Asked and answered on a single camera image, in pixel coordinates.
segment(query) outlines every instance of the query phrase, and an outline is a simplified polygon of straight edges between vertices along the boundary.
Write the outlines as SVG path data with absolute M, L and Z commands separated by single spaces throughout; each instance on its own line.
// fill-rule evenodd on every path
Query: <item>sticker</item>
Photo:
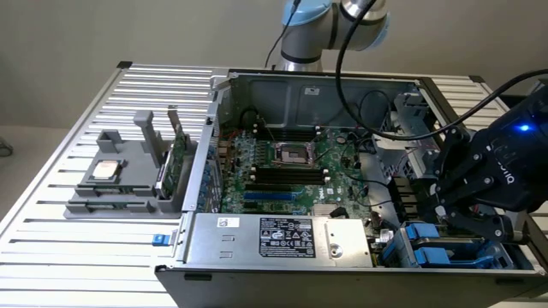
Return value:
M 277 258 L 317 258 L 313 220 L 262 218 L 259 254 Z
M 241 226 L 239 217 L 219 217 L 217 220 L 218 228 L 238 228 Z
M 306 88 L 306 95 L 321 95 L 321 88 Z

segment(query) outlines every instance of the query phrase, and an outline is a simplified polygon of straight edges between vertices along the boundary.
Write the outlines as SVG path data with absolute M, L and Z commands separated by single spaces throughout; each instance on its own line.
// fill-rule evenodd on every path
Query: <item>black cable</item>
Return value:
M 333 149 L 334 149 L 334 148 L 327 149 L 327 150 L 325 151 L 325 153 L 322 153 L 322 154 L 319 155 L 319 157 L 317 157 L 315 162 L 318 162 L 318 161 L 326 156 L 326 154 L 329 154 L 329 152 L 330 152 Z
M 389 97 L 389 94 L 385 93 L 385 92 L 381 91 L 381 90 L 371 90 L 370 92 L 367 92 L 367 93 L 365 94 L 365 96 L 363 96 L 362 99 L 361 99 L 361 104 L 359 104 L 359 108 L 358 108 L 361 120 L 363 120 L 363 118 L 362 118 L 362 107 L 363 107 L 363 103 L 366 102 L 366 98 L 369 98 L 370 95 L 374 94 L 374 93 L 382 94 L 382 95 L 385 96 L 385 98 L 387 99 L 387 104 L 389 104 L 387 117 L 389 117 L 390 114 L 391 114 L 391 111 L 393 111 L 393 101 L 391 101 L 391 99 L 390 99 L 390 97 Z
M 367 205 L 367 204 L 363 204 L 362 202 L 359 202 L 358 200 L 354 200 L 359 205 L 362 205 L 363 207 L 378 207 L 378 206 L 381 206 L 381 205 L 383 205 L 383 204 L 386 204 L 386 203 L 389 203 L 389 202 L 393 202 L 393 200 L 387 200 L 387 201 L 383 201 L 383 202 L 379 202 L 379 203 L 377 203 L 377 204 L 371 204 L 371 205 Z
M 377 181 L 377 180 L 365 180 L 365 179 L 357 178 L 355 176 L 353 176 L 353 175 L 349 174 L 349 172 L 347 172 L 347 170 L 346 170 L 346 168 L 345 168 L 345 166 L 343 166 L 343 157 L 345 157 L 345 153 L 346 153 L 350 145 L 351 145 L 351 143 L 349 143 L 349 144 L 346 145 L 346 147 L 345 147 L 345 149 L 343 149 L 343 152 L 342 152 L 342 157 L 341 157 L 341 159 L 339 159 L 339 165 L 341 165 L 341 167 L 342 167 L 343 174 L 345 174 L 350 179 L 353 179 L 353 180 L 355 180 L 355 181 L 359 181 L 359 182 L 362 182 L 362 183 L 377 183 L 377 184 L 382 185 L 385 188 L 389 189 L 389 185 L 387 185 L 386 183 L 383 183 L 383 182 L 381 182 L 381 181 Z
M 278 43 L 281 43 L 281 40 L 285 37 L 286 31 L 291 24 L 291 20 L 294 19 L 295 12 L 298 11 L 299 4 L 301 4 L 301 0 L 294 0 L 294 7 L 291 9 L 290 19 L 289 19 L 289 22 L 286 23 L 285 29 L 282 30 L 282 34 L 277 39 L 277 42 L 274 42 L 275 45 L 273 46 L 271 51 L 269 52 L 267 61 L 265 61 L 265 68 L 267 68 L 269 66 L 269 61 L 271 60 L 273 52 L 277 49 Z
M 349 44 L 351 43 L 353 35 L 357 32 L 357 28 L 361 26 L 361 22 L 363 20 L 363 17 L 366 16 L 367 12 L 370 11 L 370 9 L 373 8 L 373 6 L 377 2 L 378 2 L 378 0 L 371 0 L 371 2 L 367 4 L 365 9 L 361 11 L 359 15 L 357 16 L 355 21 L 353 22 L 351 28 L 349 29 L 349 33 L 347 33 L 345 41 L 343 41 L 342 49 L 341 49 L 339 56 L 338 56 L 338 59 L 337 59 L 337 67 L 335 67 L 335 86 L 337 86 L 337 93 L 338 93 L 339 99 L 342 101 L 342 105 L 343 105 L 346 111 L 349 112 L 349 114 L 351 115 L 353 119 L 357 121 L 357 123 L 370 133 L 374 133 L 375 135 L 379 135 L 383 138 L 387 138 L 387 139 L 391 139 L 391 140 L 399 140 L 399 141 L 415 141 L 415 140 L 422 140 L 422 139 L 426 139 L 426 138 L 431 138 L 433 136 L 438 135 L 439 133 L 446 132 L 453 126 L 462 124 L 462 122 L 465 122 L 465 120 L 467 120 L 467 118 L 474 116 L 474 114 L 479 110 L 482 110 L 482 108 L 485 108 L 487 106 L 487 104 L 490 104 L 493 102 L 493 100 L 497 99 L 510 88 L 513 88 L 513 86 L 515 86 L 515 84 L 518 84 L 519 82 L 522 82 L 523 80 L 526 80 L 529 78 L 533 78 L 533 77 L 539 76 L 539 75 L 548 74 L 548 69 L 541 69 L 541 70 L 537 70 L 537 71 L 523 73 L 523 74 L 518 75 L 517 77 L 514 77 L 513 79 L 510 79 L 510 81 L 507 81 L 506 84 L 503 84 L 503 86 L 501 86 L 501 88 L 498 88 L 482 100 L 482 102 L 479 102 L 479 104 L 475 105 L 470 109 L 470 111 L 467 111 L 458 118 L 458 120 L 451 122 L 449 125 L 443 126 L 441 129 L 435 130 L 434 132 L 426 133 L 423 135 L 417 135 L 417 136 L 398 136 L 398 135 L 393 135 L 390 133 L 383 133 L 382 131 L 369 127 L 363 123 L 361 118 L 357 116 L 357 114 L 353 112 L 351 107 L 349 105 L 349 102 L 346 100 L 345 93 L 343 93 L 343 85 L 342 85 L 342 67 L 343 67 L 345 54 L 346 54 L 346 50 L 349 49 Z
M 242 124 L 242 123 L 243 123 L 243 116 L 245 116 L 250 111 L 254 111 L 254 112 L 255 112 L 255 115 L 259 114 L 259 110 L 258 110 L 254 106 L 246 107 L 246 108 L 242 110 L 242 112 L 241 112 L 239 128 L 243 128 L 243 124 Z

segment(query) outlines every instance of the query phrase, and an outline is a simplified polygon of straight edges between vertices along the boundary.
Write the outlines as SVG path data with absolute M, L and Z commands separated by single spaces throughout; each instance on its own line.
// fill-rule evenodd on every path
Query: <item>cpu socket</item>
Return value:
M 314 145 L 306 143 L 277 143 L 277 161 L 286 164 L 311 165 L 315 161 Z

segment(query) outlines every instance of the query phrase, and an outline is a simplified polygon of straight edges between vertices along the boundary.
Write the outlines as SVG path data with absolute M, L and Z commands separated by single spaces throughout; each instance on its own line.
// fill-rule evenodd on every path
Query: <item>motherboard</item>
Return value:
M 222 212 L 370 217 L 354 132 L 237 130 L 222 136 Z

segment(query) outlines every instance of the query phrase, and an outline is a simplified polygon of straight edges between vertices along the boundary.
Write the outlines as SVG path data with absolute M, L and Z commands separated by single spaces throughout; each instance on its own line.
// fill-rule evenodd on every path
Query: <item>white wall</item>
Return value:
M 389 39 L 377 50 L 350 53 L 347 69 L 479 74 L 498 86 L 548 66 L 547 0 L 389 4 Z M 0 123 L 69 128 L 119 60 L 262 66 L 282 28 L 282 5 L 283 0 L 0 0 Z M 335 58 L 337 52 L 325 53 L 326 69 L 334 69 Z

